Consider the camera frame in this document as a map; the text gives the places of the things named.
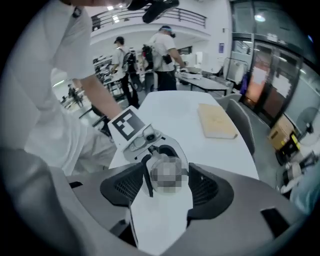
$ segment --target man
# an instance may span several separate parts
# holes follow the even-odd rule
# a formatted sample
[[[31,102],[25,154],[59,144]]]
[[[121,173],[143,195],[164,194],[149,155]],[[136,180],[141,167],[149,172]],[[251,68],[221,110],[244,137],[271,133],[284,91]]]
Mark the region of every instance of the man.
[[[76,89],[73,88],[71,84],[68,84],[68,87],[69,87],[69,92],[68,92],[69,97],[72,97],[74,102],[77,103],[80,108],[83,107],[84,104],[82,103],[81,98],[77,95]]]
[[[118,36],[114,43],[116,44],[116,50],[112,56],[112,64],[113,68],[111,73],[114,74],[117,69],[117,76],[120,78],[123,92],[128,100],[129,106],[134,106],[135,108],[139,108],[139,99],[137,91],[134,87],[132,87],[132,96],[129,91],[129,74],[125,73],[123,70],[124,58],[127,53],[130,52],[130,49],[125,46],[125,39],[122,36]]]
[[[180,68],[186,67],[176,48],[174,37],[176,36],[172,33],[171,27],[164,25],[149,41],[149,44],[154,45],[163,58],[160,68],[155,70],[158,75],[158,91],[177,90],[175,67],[172,58],[180,65]]]
[[[0,147],[37,155],[67,176],[108,167],[116,150],[103,133],[64,112],[51,84],[51,71],[58,68],[80,80],[104,115],[113,119],[122,111],[95,76],[89,51],[92,22],[84,8],[75,8],[96,4],[50,1],[26,27],[1,79]]]

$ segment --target white shirt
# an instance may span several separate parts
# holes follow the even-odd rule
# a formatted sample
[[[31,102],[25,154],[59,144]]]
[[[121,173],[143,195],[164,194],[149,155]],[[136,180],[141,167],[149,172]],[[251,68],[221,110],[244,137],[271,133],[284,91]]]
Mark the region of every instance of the white shirt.
[[[124,70],[122,69],[122,66],[124,65],[124,58],[125,55],[130,52],[130,49],[125,46],[121,46],[117,48],[112,56],[112,65],[118,64],[118,71],[116,73],[117,77],[123,78],[126,74]]]
[[[51,71],[72,79],[95,73],[89,55],[92,22],[85,10],[50,1],[21,35],[7,62],[0,92],[0,146],[41,157],[70,175],[84,146],[87,130],[68,115],[53,93]]]
[[[154,45],[162,56],[169,54],[168,50],[176,48],[174,39],[170,35],[163,33],[154,34],[149,40],[148,44]],[[157,71],[167,72],[173,71],[174,69],[174,60],[172,60],[169,65],[162,61],[162,65]]]

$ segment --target railing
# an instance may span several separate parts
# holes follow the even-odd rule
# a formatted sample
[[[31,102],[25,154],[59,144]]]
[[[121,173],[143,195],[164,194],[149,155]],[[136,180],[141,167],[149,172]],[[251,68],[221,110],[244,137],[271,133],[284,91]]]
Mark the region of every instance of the railing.
[[[146,6],[140,10],[131,11],[128,9],[121,9],[121,10],[112,10],[112,11],[105,11],[99,13],[95,16],[92,16],[92,31],[99,30],[106,25],[113,25],[119,22],[127,22],[134,18],[141,18],[146,12],[145,10],[149,6]],[[163,15],[164,18],[175,19],[179,22],[188,22],[196,24],[200,27],[206,28],[206,20],[207,17],[197,14],[195,12],[175,8],[169,12],[166,12]]]

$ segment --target floor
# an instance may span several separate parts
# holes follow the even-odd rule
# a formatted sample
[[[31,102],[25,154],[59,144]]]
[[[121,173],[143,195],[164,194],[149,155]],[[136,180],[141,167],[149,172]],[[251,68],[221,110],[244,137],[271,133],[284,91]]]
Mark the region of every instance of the floor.
[[[180,91],[189,91],[189,85],[178,84],[177,89]],[[194,91],[201,92],[202,90],[199,88],[194,88]],[[212,92],[210,93],[213,97],[220,97],[219,92]],[[144,91],[138,92],[139,103],[141,104],[146,97]],[[76,104],[72,106],[70,109],[73,115],[79,117],[81,116],[86,110],[91,108],[90,102],[85,98],[84,99],[84,107],[79,108]],[[119,102],[123,109],[128,106],[127,100],[122,100]],[[270,132],[270,128],[268,125],[262,121],[254,112],[252,112],[248,107],[241,104],[244,108],[245,112],[248,114],[252,130],[253,136],[255,140],[255,153],[254,153],[254,162],[256,165],[256,169],[258,172],[259,179],[272,188],[276,187],[276,173],[282,168],[276,159],[275,150],[272,145],[269,143],[267,136]],[[99,117],[96,116],[93,112],[90,112],[84,118],[81,119],[82,122],[86,124],[93,124]]]

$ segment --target backpack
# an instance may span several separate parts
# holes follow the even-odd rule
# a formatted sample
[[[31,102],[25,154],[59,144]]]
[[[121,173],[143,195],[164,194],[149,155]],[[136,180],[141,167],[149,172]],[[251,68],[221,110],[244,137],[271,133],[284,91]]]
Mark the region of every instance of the backpack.
[[[126,74],[132,74],[137,72],[137,64],[136,64],[136,56],[133,52],[129,51],[127,53],[124,52],[121,48],[119,48],[123,53],[123,64],[122,64],[122,70]]]
[[[145,71],[157,71],[161,68],[163,56],[158,51],[155,43],[144,44],[142,48],[142,56],[147,62],[147,67],[144,68]]]

